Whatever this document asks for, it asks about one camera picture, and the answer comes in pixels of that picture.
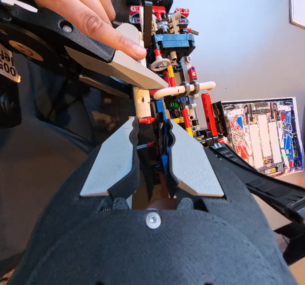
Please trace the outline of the shiny sticker sheet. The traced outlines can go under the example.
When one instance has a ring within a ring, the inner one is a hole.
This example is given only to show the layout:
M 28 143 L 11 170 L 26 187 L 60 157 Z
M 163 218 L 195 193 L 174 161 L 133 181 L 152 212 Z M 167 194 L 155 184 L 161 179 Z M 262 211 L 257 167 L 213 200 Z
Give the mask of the shiny sticker sheet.
M 224 141 L 258 172 L 280 177 L 304 170 L 295 97 L 222 102 Z

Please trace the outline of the white and blue toy panel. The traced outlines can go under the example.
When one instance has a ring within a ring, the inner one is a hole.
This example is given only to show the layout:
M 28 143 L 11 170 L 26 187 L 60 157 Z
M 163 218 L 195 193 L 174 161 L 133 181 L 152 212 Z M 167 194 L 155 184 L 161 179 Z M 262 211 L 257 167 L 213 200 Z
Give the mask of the white and blue toy panel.
M 137 118 L 151 118 L 151 105 L 149 90 L 132 86 L 135 112 Z

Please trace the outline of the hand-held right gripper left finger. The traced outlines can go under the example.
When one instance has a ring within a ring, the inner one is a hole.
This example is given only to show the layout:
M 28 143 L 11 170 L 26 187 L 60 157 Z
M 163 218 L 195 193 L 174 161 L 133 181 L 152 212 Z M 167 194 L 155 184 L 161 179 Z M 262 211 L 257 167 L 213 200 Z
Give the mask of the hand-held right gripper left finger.
M 132 170 L 133 145 L 130 135 L 136 117 L 131 117 L 101 145 L 80 192 L 81 197 L 109 196 L 110 188 Z

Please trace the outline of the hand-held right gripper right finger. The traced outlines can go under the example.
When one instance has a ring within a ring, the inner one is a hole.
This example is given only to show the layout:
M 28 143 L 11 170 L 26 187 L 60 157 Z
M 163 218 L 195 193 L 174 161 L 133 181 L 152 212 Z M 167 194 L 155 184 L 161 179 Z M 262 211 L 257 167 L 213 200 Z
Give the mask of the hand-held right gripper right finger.
M 204 147 L 174 120 L 169 119 L 169 171 L 176 186 L 194 196 L 223 197 L 223 189 Z

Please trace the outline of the toy brick car model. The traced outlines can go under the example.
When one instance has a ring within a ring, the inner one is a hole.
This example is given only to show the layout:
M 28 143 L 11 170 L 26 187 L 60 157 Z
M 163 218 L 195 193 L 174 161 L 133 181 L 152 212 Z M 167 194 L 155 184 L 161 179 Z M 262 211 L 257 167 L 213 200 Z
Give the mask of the toy brick car model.
M 153 124 L 157 137 L 160 162 L 154 171 L 160 177 L 161 191 L 165 197 L 169 191 L 169 119 L 174 120 L 203 147 L 215 149 L 220 159 L 232 161 L 232 170 L 239 171 L 251 193 L 291 221 L 287 225 L 304 228 L 304 188 L 264 175 L 241 159 L 224 141 L 226 133 L 222 102 L 211 102 L 210 94 L 201 95 L 207 129 L 200 129 L 194 103 L 203 90 L 196 69 L 190 65 L 190 54 L 195 49 L 194 35 L 198 32 L 188 28 L 189 9 L 176 8 L 169 13 L 173 0 L 142 0 L 141 5 L 131 5 L 130 22 L 140 31 L 140 41 L 147 49 L 144 64 L 168 83 L 169 90 L 149 90 L 151 118 L 141 118 L 139 123 Z

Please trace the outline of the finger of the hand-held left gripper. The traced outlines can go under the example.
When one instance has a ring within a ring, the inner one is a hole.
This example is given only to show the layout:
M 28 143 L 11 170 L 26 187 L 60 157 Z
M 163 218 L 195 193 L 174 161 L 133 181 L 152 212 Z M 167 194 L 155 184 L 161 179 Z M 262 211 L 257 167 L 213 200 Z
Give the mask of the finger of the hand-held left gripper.
M 112 62 L 106 63 L 69 47 L 65 46 L 65 49 L 71 58 L 91 71 L 119 78 L 128 84 L 145 90 L 168 87 L 166 81 L 161 77 L 122 51 L 115 51 Z
M 124 81 L 115 77 L 105 76 L 103 74 L 79 75 L 79 80 L 90 85 L 95 89 L 102 90 L 115 96 L 131 99 L 132 87 Z

